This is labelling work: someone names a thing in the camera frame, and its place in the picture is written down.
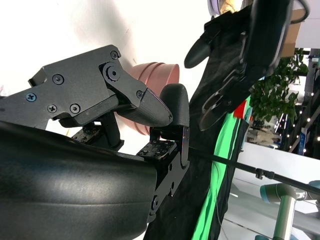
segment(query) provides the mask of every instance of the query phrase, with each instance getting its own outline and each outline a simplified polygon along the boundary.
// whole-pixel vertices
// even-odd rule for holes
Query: green leaves
[[[280,59],[273,75],[254,85],[250,105],[255,120],[269,122],[273,116],[279,118],[282,113],[288,114],[292,121],[297,118],[295,104],[298,93],[288,94],[289,85],[299,79],[299,74],[308,72],[308,66],[302,62],[303,57],[303,48],[296,48],[294,56]]]

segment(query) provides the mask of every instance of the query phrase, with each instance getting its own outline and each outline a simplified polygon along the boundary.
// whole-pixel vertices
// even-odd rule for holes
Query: green cloth
[[[247,99],[246,106],[247,111],[247,109],[250,107],[250,98]],[[236,132],[238,132],[239,128],[239,124],[236,125],[236,122],[237,118],[234,117],[233,113],[229,113],[226,115],[222,129],[216,141],[214,155],[227,159],[230,150],[232,149],[233,151],[236,142],[235,139],[237,139],[237,135],[234,137],[234,140],[232,139],[234,129],[236,127]],[[226,167],[227,166],[225,164],[219,162],[213,162],[211,165],[210,189],[202,206],[201,213],[192,236],[192,240],[208,240],[211,222],[216,209],[217,196],[225,176]]]

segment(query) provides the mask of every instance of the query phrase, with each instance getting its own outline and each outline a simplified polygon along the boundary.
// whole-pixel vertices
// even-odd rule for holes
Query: black fabric
[[[213,154],[225,117],[210,129],[200,131],[198,121],[202,113],[202,105],[221,88],[225,77],[239,63],[241,49],[242,42],[239,41],[211,53],[200,84],[189,103],[189,146],[191,148]],[[189,154],[188,159],[190,166],[186,175],[174,196],[167,196],[162,202],[155,220],[147,228],[144,240],[190,240],[192,238],[210,187],[212,164],[197,155]]]
[[[234,143],[234,148],[231,156],[231,161],[236,162],[238,160],[239,153],[241,151],[242,143],[244,137],[246,135],[249,124],[244,120],[241,121],[239,129],[237,131],[237,138]],[[222,180],[222,184],[216,199],[216,208],[213,213],[213,218],[210,227],[210,236],[208,239],[217,240],[219,238],[221,225],[225,216],[225,213],[228,210],[228,200],[229,193],[231,188],[232,179],[235,174],[235,168],[231,166],[227,166],[225,170],[225,174]]]

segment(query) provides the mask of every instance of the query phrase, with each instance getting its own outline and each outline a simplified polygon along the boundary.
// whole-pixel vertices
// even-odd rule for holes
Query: white floor
[[[191,98],[205,63],[185,69],[184,58],[210,20],[207,0],[16,0],[0,7],[0,87],[10,95],[29,88],[42,66],[113,44],[124,69],[164,62],[180,65],[180,82]],[[147,142],[119,122],[122,152]],[[59,123],[48,129],[61,134]]]

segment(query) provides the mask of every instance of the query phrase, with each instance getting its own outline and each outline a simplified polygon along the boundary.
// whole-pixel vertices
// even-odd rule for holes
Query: black screw
[[[117,69],[114,66],[110,66],[106,72],[108,78],[113,81],[116,82],[119,80],[120,78],[120,73],[117,72]]]
[[[119,55],[116,51],[111,51],[111,57],[112,57],[112,59],[117,59],[119,57]]]
[[[55,113],[57,111],[57,106],[56,105],[53,105],[53,104],[50,104],[47,108],[49,113]]]
[[[29,92],[25,95],[25,99],[28,101],[28,102],[34,102],[36,99],[37,99],[37,96],[32,93],[32,92]]]
[[[158,196],[154,196],[153,197],[153,201],[152,201],[152,210],[156,210],[158,208],[159,205],[159,201],[158,201]]]
[[[57,85],[61,85],[64,83],[65,79],[63,76],[61,76],[60,74],[55,74],[52,77],[52,81],[57,84]]]
[[[70,106],[70,111],[73,113],[73,114],[78,114],[80,112],[80,106],[76,103],[72,104]]]
[[[142,91],[140,91],[140,90],[138,90],[137,92],[136,92],[136,96],[140,99],[140,98],[142,98],[142,96],[144,95],[144,93],[142,92]]]

